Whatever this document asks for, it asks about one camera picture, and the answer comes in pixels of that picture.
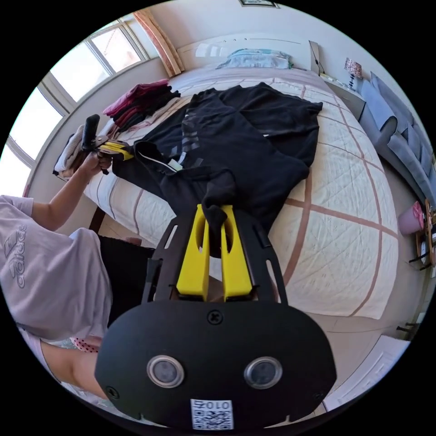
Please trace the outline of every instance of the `qr code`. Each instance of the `qr code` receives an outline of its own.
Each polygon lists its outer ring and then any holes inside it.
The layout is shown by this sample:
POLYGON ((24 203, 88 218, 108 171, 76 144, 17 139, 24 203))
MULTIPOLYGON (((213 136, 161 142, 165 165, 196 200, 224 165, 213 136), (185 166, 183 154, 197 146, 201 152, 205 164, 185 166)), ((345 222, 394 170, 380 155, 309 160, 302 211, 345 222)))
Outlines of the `qr code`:
POLYGON ((233 430, 232 402, 191 400, 194 430, 233 430))

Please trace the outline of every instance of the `patterned lamp shade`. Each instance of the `patterned lamp shade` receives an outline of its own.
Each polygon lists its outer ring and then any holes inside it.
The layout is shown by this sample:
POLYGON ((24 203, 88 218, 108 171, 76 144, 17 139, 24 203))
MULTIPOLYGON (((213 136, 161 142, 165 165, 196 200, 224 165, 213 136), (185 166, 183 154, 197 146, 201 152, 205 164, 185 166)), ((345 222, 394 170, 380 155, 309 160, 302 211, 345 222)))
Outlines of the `patterned lamp shade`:
POLYGON ((350 74, 358 77, 359 79, 362 79, 362 66, 355 62, 354 60, 351 60, 350 58, 347 58, 345 61, 345 67, 344 67, 350 74))

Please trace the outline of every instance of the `wall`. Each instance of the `wall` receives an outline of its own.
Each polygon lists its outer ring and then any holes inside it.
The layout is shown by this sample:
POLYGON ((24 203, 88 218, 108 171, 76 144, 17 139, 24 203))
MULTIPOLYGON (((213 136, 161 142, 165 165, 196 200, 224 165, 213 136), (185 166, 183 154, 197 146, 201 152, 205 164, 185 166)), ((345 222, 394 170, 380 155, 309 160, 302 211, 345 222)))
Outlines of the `wall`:
POLYGON ((174 0, 150 8, 162 30, 178 49, 220 35, 243 32, 292 33, 316 42, 326 74, 348 83, 346 57, 362 65, 367 78, 377 74, 409 106, 412 104, 398 83, 363 47, 329 24, 287 6, 280 9, 242 7, 238 0, 174 0))
MULTIPOLYGON (((84 123, 87 117, 100 114, 99 128, 102 128, 108 117, 101 114, 102 110, 113 103, 124 92, 138 83, 153 82, 167 78, 167 74, 159 58, 136 65, 125 72, 110 78, 98 87, 79 107, 68 117, 61 120, 59 125, 47 139, 38 156, 38 164, 30 174, 30 189, 28 196, 37 202, 49 202, 62 188, 64 182, 52 174, 53 167, 65 147, 69 136, 84 123)), ((59 230, 64 234, 71 234, 79 227, 89 227, 95 213, 96 205, 83 196, 75 212, 68 222, 59 230)))

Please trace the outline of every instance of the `curtain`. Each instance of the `curtain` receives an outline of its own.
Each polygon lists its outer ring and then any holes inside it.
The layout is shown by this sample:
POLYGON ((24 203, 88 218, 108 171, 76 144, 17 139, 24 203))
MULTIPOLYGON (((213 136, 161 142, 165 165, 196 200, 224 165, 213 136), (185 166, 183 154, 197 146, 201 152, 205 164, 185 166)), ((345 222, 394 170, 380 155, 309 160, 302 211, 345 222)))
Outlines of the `curtain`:
POLYGON ((185 68, 176 49, 159 27, 151 12, 146 8, 134 12, 133 15, 156 47, 168 75, 174 77, 184 72, 185 68))

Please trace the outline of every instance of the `nightstand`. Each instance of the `nightstand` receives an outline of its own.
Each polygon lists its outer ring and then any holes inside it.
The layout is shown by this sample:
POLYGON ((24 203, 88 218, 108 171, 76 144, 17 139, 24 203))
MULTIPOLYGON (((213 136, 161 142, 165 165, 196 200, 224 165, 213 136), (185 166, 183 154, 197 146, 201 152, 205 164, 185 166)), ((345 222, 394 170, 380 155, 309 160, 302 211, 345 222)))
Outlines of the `nightstand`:
POLYGON ((335 79, 332 79, 328 76, 321 76, 321 78, 350 109, 351 113, 356 117, 357 121, 359 121, 360 116, 363 112, 363 108, 365 106, 365 100, 362 98, 362 96, 335 79))

